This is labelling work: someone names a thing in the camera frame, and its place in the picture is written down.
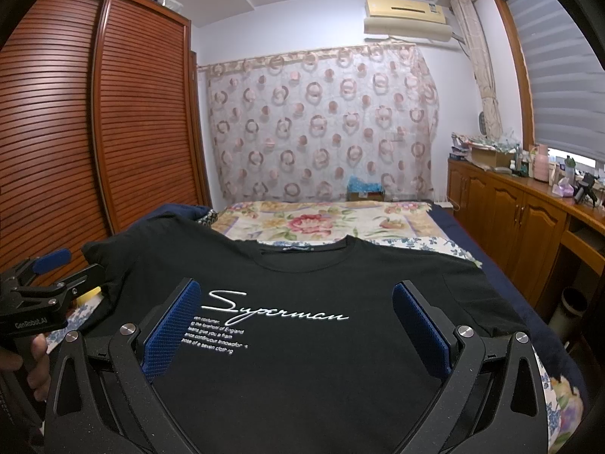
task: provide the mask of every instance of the white wall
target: white wall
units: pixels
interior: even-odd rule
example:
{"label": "white wall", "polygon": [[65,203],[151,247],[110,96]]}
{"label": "white wall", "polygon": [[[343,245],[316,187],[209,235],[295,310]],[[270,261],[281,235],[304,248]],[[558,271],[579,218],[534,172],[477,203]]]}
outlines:
{"label": "white wall", "polygon": [[[241,14],[192,29],[192,49],[199,65],[315,48],[364,43],[365,0],[290,0],[257,7]],[[451,25],[458,23],[451,14]],[[437,86],[440,101],[437,137],[431,163],[435,199],[447,189],[447,158],[453,131],[476,134],[481,111],[479,89],[471,62],[455,40],[419,44]],[[225,200],[216,173],[209,131],[204,75],[200,74],[200,113],[206,167],[215,209]]]}
{"label": "white wall", "polygon": [[519,84],[504,23],[494,0],[477,0],[474,5],[481,20],[494,69],[495,93],[500,105],[502,129],[505,134],[512,132],[514,138],[521,141],[523,119]]}

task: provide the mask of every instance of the finger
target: finger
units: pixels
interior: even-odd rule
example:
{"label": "finger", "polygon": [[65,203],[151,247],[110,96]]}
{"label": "finger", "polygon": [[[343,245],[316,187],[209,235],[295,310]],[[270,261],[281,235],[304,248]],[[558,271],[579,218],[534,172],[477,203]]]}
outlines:
{"label": "finger", "polygon": [[36,364],[34,369],[27,375],[27,383],[32,389],[37,389],[43,385],[49,377],[50,361],[45,354]]}
{"label": "finger", "polygon": [[50,377],[46,382],[34,391],[36,401],[45,401],[48,398],[48,390],[50,389]]}
{"label": "finger", "polygon": [[0,347],[0,370],[4,372],[15,372],[23,365],[23,359],[12,351]]}
{"label": "finger", "polygon": [[36,336],[31,342],[31,356],[34,357],[36,362],[46,355],[47,349],[48,344],[44,335]]}

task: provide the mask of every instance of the window blind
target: window blind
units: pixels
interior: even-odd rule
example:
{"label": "window blind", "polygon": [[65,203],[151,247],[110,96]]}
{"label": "window blind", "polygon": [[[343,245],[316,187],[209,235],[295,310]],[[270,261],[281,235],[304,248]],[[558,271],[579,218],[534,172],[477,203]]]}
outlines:
{"label": "window blind", "polygon": [[605,161],[605,71],[557,0],[504,0],[519,34],[535,142]]}

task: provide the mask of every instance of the blue gripper pad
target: blue gripper pad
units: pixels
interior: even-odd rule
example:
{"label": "blue gripper pad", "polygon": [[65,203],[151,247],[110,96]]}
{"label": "blue gripper pad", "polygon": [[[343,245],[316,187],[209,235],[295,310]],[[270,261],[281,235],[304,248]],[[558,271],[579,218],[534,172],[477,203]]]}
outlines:
{"label": "blue gripper pad", "polygon": [[148,381],[167,371],[185,331],[199,311],[201,300],[200,285],[192,280],[155,326],[153,334],[145,343],[141,366]]}
{"label": "blue gripper pad", "polygon": [[31,269],[36,275],[43,275],[71,261],[69,249],[59,249],[34,261]]}
{"label": "blue gripper pad", "polygon": [[392,290],[392,307],[427,372],[445,380],[452,372],[450,349],[414,296],[401,283]]}

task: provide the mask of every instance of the wooden wardrobe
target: wooden wardrobe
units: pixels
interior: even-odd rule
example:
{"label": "wooden wardrobe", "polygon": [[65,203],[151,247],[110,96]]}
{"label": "wooden wardrobe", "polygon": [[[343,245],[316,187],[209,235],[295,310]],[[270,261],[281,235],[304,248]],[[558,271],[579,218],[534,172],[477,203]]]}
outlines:
{"label": "wooden wardrobe", "polygon": [[151,0],[38,0],[0,51],[0,271],[210,204],[190,22]]}

